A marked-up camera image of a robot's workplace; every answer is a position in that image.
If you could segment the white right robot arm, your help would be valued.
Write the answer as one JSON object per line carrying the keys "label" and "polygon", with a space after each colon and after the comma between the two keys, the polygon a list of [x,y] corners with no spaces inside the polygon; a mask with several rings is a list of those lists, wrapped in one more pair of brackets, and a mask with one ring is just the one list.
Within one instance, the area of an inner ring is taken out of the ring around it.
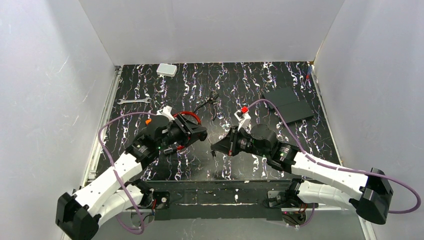
{"label": "white right robot arm", "polygon": [[353,210],[361,218],[378,225],[387,221],[393,188],[385,173],[372,168],[354,172],[350,168],[326,162],[294,145],[279,141],[265,124],[255,125],[250,132],[233,126],[211,149],[228,156],[240,152],[262,156],[273,169],[313,179],[293,180],[288,195],[305,204],[317,203]]}

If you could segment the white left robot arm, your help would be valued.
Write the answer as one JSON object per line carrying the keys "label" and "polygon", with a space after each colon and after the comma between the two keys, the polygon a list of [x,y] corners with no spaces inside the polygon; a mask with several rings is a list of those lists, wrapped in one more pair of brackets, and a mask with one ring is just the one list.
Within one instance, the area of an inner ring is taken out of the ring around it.
{"label": "white left robot arm", "polygon": [[134,140],[111,166],[88,185],[58,198],[56,225],[71,240],[91,240],[101,225],[129,208],[140,218],[138,227],[129,228],[142,234],[145,228],[142,209],[153,217],[156,208],[167,208],[169,196],[155,190],[137,176],[161,154],[173,154],[207,138],[207,128],[197,120],[185,118],[183,112],[171,114],[164,109],[145,123]]}

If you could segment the black flat plate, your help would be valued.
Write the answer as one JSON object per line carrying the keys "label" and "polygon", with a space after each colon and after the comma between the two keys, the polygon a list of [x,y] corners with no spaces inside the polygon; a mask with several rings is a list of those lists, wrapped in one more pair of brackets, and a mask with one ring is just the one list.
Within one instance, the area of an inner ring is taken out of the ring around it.
{"label": "black flat plate", "polygon": [[307,101],[299,100],[292,88],[283,87],[265,92],[261,98],[272,102],[288,125],[314,116]]}

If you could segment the white rectangular box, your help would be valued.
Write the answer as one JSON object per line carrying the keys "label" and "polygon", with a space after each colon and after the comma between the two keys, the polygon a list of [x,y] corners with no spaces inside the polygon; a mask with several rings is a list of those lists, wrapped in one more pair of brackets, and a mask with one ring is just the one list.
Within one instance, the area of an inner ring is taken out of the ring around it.
{"label": "white rectangular box", "polygon": [[174,64],[160,63],[157,67],[156,73],[162,77],[174,77],[177,73],[178,67]]}

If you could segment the silver open-end wrench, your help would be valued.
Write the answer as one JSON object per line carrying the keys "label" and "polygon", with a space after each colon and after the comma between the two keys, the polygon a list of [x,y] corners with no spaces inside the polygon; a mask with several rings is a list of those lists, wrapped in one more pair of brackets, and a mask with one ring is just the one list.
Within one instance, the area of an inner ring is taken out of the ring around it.
{"label": "silver open-end wrench", "polygon": [[118,105],[122,105],[122,104],[133,104],[133,103],[145,103],[145,104],[149,104],[151,102],[151,98],[150,97],[146,97],[143,99],[119,99],[116,103]]}

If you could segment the red blue pen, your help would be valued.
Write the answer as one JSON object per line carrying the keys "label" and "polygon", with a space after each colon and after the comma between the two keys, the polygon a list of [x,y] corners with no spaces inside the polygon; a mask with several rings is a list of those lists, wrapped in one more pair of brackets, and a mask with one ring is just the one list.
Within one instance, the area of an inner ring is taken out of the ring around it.
{"label": "red blue pen", "polygon": [[305,82],[304,82],[304,85],[307,88],[311,88],[312,85],[313,85],[313,83],[314,83],[313,77],[312,77],[312,70],[313,70],[313,66],[312,65],[309,65],[308,66],[308,69],[307,69],[307,72],[306,72],[306,75],[305,75]]}

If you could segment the grey handled pliers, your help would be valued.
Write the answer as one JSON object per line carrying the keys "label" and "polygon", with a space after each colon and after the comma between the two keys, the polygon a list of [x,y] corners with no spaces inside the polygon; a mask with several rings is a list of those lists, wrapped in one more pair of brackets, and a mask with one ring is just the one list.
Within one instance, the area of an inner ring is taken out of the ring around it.
{"label": "grey handled pliers", "polygon": [[192,112],[196,114],[200,108],[205,107],[206,105],[212,105],[212,121],[215,121],[217,118],[218,98],[219,94],[211,91],[209,96],[201,100]]}

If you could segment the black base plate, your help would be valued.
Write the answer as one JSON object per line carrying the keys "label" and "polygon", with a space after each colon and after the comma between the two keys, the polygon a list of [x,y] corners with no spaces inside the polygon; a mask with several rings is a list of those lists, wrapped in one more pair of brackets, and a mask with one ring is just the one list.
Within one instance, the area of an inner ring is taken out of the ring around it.
{"label": "black base plate", "polygon": [[300,222],[316,203],[303,203],[296,180],[148,180],[153,189],[156,221],[185,219],[266,219],[280,221],[283,214],[300,215]]}

